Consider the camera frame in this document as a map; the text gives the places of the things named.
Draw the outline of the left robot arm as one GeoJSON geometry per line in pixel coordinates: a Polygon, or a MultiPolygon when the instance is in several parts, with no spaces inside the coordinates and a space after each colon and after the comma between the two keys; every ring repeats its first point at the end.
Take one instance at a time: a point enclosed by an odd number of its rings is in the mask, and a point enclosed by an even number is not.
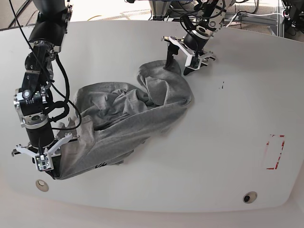
{"type": "Polygon", "coordinates": [[[186,36],[177,38],[174,36],[163,37],[168,43],[165,69],[170,68],[174,62],[174,55],[182,51],[186,56],[183,74],[199,70],[207,66],[209,60],[216,60],[212,51],[204,50],[205,45],[223,26],[223,20],[227,9],[235,2],[233,0],[207,0],[197,1],[192,11],[184,10],[180,15],[180,25],[185,30],[186,36]]]}

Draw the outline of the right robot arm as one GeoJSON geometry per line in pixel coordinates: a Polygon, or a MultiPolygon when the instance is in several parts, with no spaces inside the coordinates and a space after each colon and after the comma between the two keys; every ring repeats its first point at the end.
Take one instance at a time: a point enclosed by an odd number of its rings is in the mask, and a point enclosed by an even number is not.
{"type": "Polygon", "coordinates": [[[54,135],[56,123],[69,114],[70,86],[67,73],[59,59],[62,43],[72,16],[72,5],[68,0],[36,0],[38,10],[36,24],[25,41],[31,50],[25,60],[25,74],[21,88],[14,95],[14,107],[20,125],[26,129],[29,144],[20,144],[12,155],[26,154],[32,158],[36,169],[53,179],[59,176],[61,146],[77,140],[73,131],[80,124],[58,128],[63,136],[54,135]],[[64,77],[66,93],[62,101],[54,101],[52,61],[56,61],[64,77]]]}

